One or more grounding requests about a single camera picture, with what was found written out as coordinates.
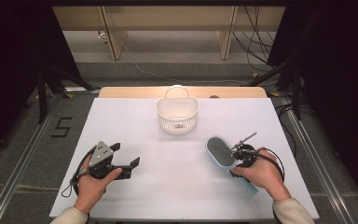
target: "hair brush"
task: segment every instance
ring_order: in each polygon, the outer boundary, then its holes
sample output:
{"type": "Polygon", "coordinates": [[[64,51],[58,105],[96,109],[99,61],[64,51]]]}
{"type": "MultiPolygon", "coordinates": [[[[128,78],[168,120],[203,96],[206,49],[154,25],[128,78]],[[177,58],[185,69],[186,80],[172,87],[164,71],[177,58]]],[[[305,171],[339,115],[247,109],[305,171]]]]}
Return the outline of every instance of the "hair brush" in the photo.
{"type": "MultiPolygon", "coordinates": [[[[235,175],[234,173],[232,173],[231,168],[236,166],[236,160],[242,160],[242,164],[238,165],[242,167],[249,167],[255,161],[254,155],[250,155],[250,157],[252,157],[253,159],[248,160],[250,158],[249,155],[243,154],[239,150],[243,146],[251,147],[250,145],[245,145],[243,143],[247,139],[240,141],[234,148],[231,148],[229,143],[224,138],[220,136],[213,136],[207,141],[205,147],[206,151],[211,155],[216,164],[218,164],[220,167],[230,169],[229,172],[233,177],[243,177],[241,175],[235,175]]],[[[253,184],[251,184],[247,178],[243,177],[239,180],[247,189],[247,192],[251,194],[257,193],[257,188],[253,184]]]]}

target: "floor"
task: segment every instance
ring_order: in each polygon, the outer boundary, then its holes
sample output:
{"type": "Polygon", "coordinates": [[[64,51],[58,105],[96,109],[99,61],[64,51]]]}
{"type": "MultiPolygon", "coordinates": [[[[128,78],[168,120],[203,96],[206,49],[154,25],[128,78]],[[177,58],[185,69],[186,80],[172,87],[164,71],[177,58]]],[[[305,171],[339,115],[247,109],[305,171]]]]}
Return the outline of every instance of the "floor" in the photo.
{"type": "MultiPolygon", "coordinates": [[[[64,34],[82,77],[94,86],[239,86],[270,69],[246,53],[235,39],[228,59],[222,60],[213,32],[129,32],[126,48],[116,61],[111,59],[105,40],[99,38],[97,32],[64,34]]],[[[271,45],[274,35],[261,34],[264,44],[271,45]]],[[[236,36],[244,46],[249,46],[244,34],[236,33],[236,36]]],[[[261,50],[259,44],[251,45],[251,50],[262,59],[266,59],[266,48],[261,50]]],[[[286,105],[290,97],[288,92],[276,92],[274,83],[277,78],[273,77],[261,86],[275,106],[286,105]]],[[[77,87],[70,81],[63,84],[68,88],[77,87]]],[[[7,146],[0,146],[0,223],[51,221],[49,210],[59,193],[66,167],[98,92],[50,95],[48,117],[42,124],[37,123],[36,96],[35,91],[7,133],[7,146]],[[70,127],[69,131],[65,133],[65,130],[56,129],[58,123],[70,127]]],[[[321,217],[316,223],[358,223],[358,188],[334,154],[322,124],[307,104],[307,98],[303,97],[301,101],[301,121],[296,120],[291,111],[281,118],[282,125],[288,130],[288,142],[293,150],[296,149],[300,172],[321,217]]]]}

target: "gray floor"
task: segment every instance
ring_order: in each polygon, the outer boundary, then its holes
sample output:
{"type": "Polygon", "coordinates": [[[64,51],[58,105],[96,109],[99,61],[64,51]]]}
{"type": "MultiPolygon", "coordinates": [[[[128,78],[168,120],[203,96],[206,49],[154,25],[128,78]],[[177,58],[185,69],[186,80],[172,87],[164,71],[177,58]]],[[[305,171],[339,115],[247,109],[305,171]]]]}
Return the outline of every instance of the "gray floor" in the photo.
{"type": "MultiPolygon", "coordinates": [[[[124,49],[117,61],[111,60],[107,45],[97,37],[96,32],[65,32],[65,35],[82,77],[94,86],[239,86],[252,81],[254,72],[264,73],[252,66],[269,69],[254,57],[249,59],[251,66],[247,54],[235,40],[232,41],[229,58],[221,60],[213,32],[130,32],[126,42],[127,49],[124,49]]],[[[270,41],[266,34],[263,39],[266,43],[270,41]]],[[[252,46],[257,55],[263,56],[259,46],[252,46]]],[[[267,92],[276,91],[273,85],[276,79],[274,77],[263,83],[267,92]]],[[[69,81],[63,83],[67,87],[75,86],[69,81]]],[[[37,124],[38,102],[35,97],[36,92],[28,101],[29,107],[23,109],[9,130],[6,136],[8,146],[0,147],[0,193],[12,177],[22,153],[30,148],[34,131],[41,128],[37,124]]],[[[14,194],[2,208],[4,212],[0,223],[50,222],[49,209],[59,193],[58,188],[95,97],[98,97],[97,93],[85,91],[77,92],[71,97],[55,95],[48,99],[50,117],[34,143],[30,159],[23,164],[26,168],[14,194]],[[52,137],[64,134],[64,130],[56,129],[60,118],[71,118],[62,122],[62,126],[70,127],[70,130],[66,137],[52,137]]],[[[282,105],[283,99],[286,98],[271,97],[276,106],[282,105]]],[[[353,223],[358,223],[358,188],[340,159],[333,155],[334,149],[310,106],[305,103],[301,107],[301,124],[339,196],[347,205],[353,223]]],[[[335,206],[332,206],[329,194],[312,166],[307,149],[296,134],[289,113],[282,116],[282,122],[296,139],[296,161],[321,217],[316,223],[339,223],[335,206]]],[[[289,135],[287,138],[294,148],[289,135]]]]}

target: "black cable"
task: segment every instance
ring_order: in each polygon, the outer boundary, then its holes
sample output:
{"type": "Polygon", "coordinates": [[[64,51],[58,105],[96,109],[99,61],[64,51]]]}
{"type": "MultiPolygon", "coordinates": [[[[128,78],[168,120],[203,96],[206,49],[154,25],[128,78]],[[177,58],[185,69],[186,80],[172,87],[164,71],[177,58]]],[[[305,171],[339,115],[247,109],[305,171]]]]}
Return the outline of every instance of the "black cable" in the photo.
{"type": "MultiPolygon", "coordinates": [[[[254,32],[252,33],[252,39],[253,39],[253,36],[256,34],[257,37],[258,37],[259,42],[261,42],[261,43],[264,44],[263,40],[262,40],[261,37],[260,37],[260,34],[258,33],[258,14],[259,14],[259,11],[260,11],[260,7],[259,7],[259,6],[256,6],[256,7],[255,7],[255,23],[253,23],[253,20],[252,20],[250,14],[249,14],[249,12],[248,12],[247,7],[245,7],[245,11],[246,11],[246,14],[247,14],[247,16],[248,16],[248,18],[249,18],[249,21],[250,21],[251,24],[252,24],[253,29],[254,29],[254,32]]],[[[266,60],[267,60],[268,57],[266,56],[266,53],[264,52],[262,45],[260,45],[260,48],[261,48],[261,51],[263,52],[264,57],[265,57],[266,60]]]]}
{"type": "Polygon", "coordinates": [[[246,50],[247,54],[246,54],[246,58],[247,58],[247,61],[248,61],[248,64],[254,68],[255,70],[258,70],[258,71],[262,71],[262,72],[269,72],[269,70],[264,70],[264,69],[260,69],[260,68],[256,68],[254,67],[251,62],[249,61],[249,54],[251,54],[252,56],[254,56],[257,60],[259,60],[260,62],[262,63],[265,63],[267,64],[267,62],[265,60],[263,60],[262,58],[258,57],[258,55],[256,55],[254,52],[252,52],[250,49],[248,49],[248,47],[246,47],[238,38],[237,36],[235,35],[235,33],[233,32],[232,33],[234,35],[234,37],[236,38],[237,42],[240,44],[240,46],[246,50]]]}
{"type": "Polygon", "coordinates": [[[258,42],[258,41],[255,41],[255,40],[251,39],[251,37],[249,37],[244,31],[242,31],[242,34],[243,34],[243,36],[245,36],[247,39],[249,39],[250,41],[254,42],[255,44],[261,44],[261,45],[263,45],[263,46],[272,48],[271,45],[268,45],[268,44],[265,44],[265,43],[260,43],[260,42],[258,42]]]}
{"type": "Polygon", "coordinates": [[[95,147],[93,147],[90,151],[87,152],[86,156],[83,157],[83,159],[81,160],[81,162],[79,163],[79,165],[77,166],[77,169],[74,173],[74,175],[72,176],[71,180],[69,181],[69,186],[64,189],[62,192],[61,192],[61,196],[64,197],[64,198],[69,198],[72,194],[72,188],[74,188],[75,190],[75,193],[76,195],[78,195],[78,187],[77,187],[77,183],[78,183],[78,180],[79,180],[79,172],[80,172],[80,169],[84,163],[84,161],[86,160],[86,158],[89,156],[89,155],[92,155],[95,151],[95,147]],[[69,195],[63,195],[67,190],[70,190],[69,191],[69,195]]]}

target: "wire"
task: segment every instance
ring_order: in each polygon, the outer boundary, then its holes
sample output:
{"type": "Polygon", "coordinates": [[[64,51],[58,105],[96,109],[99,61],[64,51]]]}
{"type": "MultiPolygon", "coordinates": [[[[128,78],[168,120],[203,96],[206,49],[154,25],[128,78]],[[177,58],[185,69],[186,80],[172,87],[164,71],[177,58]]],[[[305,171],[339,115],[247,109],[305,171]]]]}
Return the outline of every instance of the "wire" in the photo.
{"type": "MultiPolygon", "coordinates": [[[[130,57],[132,57],[131,52],[127,49],[126,45],[123,45],[123,48],[129,53],[130,57]]],[[[249,82],[245,82],[245,81],[239,81],[239,80],[218,80],[218,81],[211,81],[211,80],[205,80],[205,81],[183,81],[183,80],[179,80],[176,78],[168,78],[168,77],[159,77],[158,75],[149,72],[149,71],[144,71],[143,69],[141,69],[138,65],[138,63],[134,63],[135,67],[138,69],[138,71],[144,73],[144,74],[148,74],[151,75],[153,77],[156,77],[158,79],[162,79],[162,80],[167,80],[167,81],[174,81],[174,82],[178,82],[178,83],[182,83],[182,84],[195,84],[195,83],[227,83],[227,82],[234,82],[234,83],[240,83],[240,84],[249,84],[249,82]]],[[[268,86],[271,84],[274,84],[275,82],[272,83],[268,83],[268,84],[264,84],[262,86],[268,86]]]]}

